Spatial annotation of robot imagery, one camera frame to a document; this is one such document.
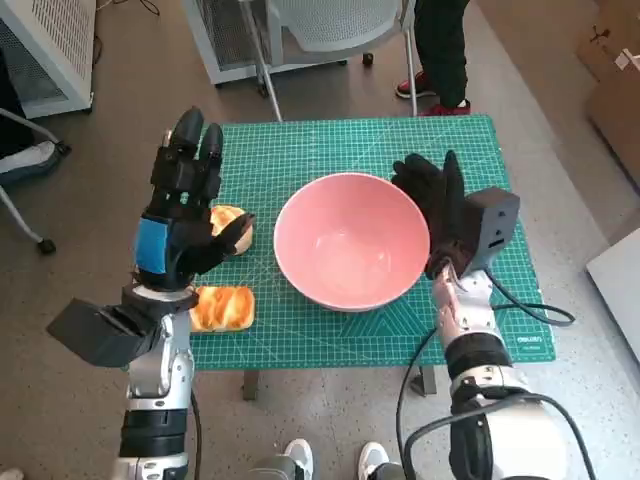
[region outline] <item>table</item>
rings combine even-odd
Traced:
[[[252,397],[262,369],[408,365],[434,325],[429,281],[423,278],[403,297],[372,312],[326,310],[299,294],[281,274],[273,254],[276,219],[287,199],[318,177],[354,171],[390,178],[393,162],[411,152],[442,166],[446,151],[454,149],[467,192],[492,185],[508,189],[491,119],[470,115],[284,122],[225,125],[223,131],[218,203],[255,213],[257,224],[245,255],[199,276],[195,284],[249,286],[256,296],[256,318],[243,332],[192,335],[196,368],[245,370],[245,397]],[[541,301],[521,225],[493,272],[521,300]],[[515,310],[498,312],[497,321],[514,361],[555,359],[548,326]],[[442,363],[442,347],[433,341],[421,365]]]

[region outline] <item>red sneaker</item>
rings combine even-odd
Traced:
[[[469,115],[471,113],[471,102],[469,100],[464,101],[464,106],[447,108],[437,103],[430,109],[422,112],[421,117],[446,117],[448,115]]]
[[[422,70],[416,73],[416,97],[433,96],[435,94],[436,92],[433,91],[429,77]],[[411,98],[409,80],[405,80],[396,86],[396,95],[400,98]]]

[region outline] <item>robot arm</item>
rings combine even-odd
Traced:
[[[190,287],[235,253],[253,223],[242,215],[212,237],[209,203],[218,195],[222,130],[212,124],[200,141],[203,116],[191,109],[168,132],[151,175],[151,202],[135,243],[134,281],[119,305],[77,299],[49,325],[49,333],[95,366],[129,367],[129,404],[114,480],[182,480],[194,360]]]
[[[505,348],[489,303],[491,291],[483,271],[458,279],[451,264],[433,282],[453,414],[532,393]],[[529,401],[452,424],[449,463],[458,480],[561,480],[567,454],[549,411]]]
[[[451,413],[458,420],[433,422],[409,437],[403,451],[408,480],[415,477],[412,444],[431,428],[449,424],[449,463],[458,480],[565,478],[564,439],[549,410],[536,400],[541,396],[513,366],[490,304],[493,284],[484,271],[513,236],[518,197],[499,188],[465,196],[452,151],[442,170],[416,154],[396,162],[394,170],[392,182],[429,223],[432,248],[425,271],[433,280]],[[490,411],[475,414],[478,408]]]

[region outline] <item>black glove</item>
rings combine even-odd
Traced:
[[[447,263],[462,275],[472,254],[463,242],[464,180],[456,154],[447,152],[442,170],[417,153],[395,162],[393,169],[391,182],[411,197],[429,225],[427,277],[436,277]]]

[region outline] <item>black pants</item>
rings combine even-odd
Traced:
[[[415,37],[422,68],[440,103],[457,107],[465,99],[467,59],[462,17],[469,0],[417,0]]]

